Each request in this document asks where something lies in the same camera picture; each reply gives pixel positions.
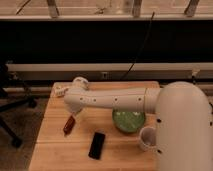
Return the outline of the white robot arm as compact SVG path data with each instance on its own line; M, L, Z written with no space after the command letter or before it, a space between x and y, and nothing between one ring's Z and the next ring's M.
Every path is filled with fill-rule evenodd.
M154 114L157 171L213 171L213 108L205 93L192 83L90 90L88 81L77 77L64 102L73 114L85 107Z

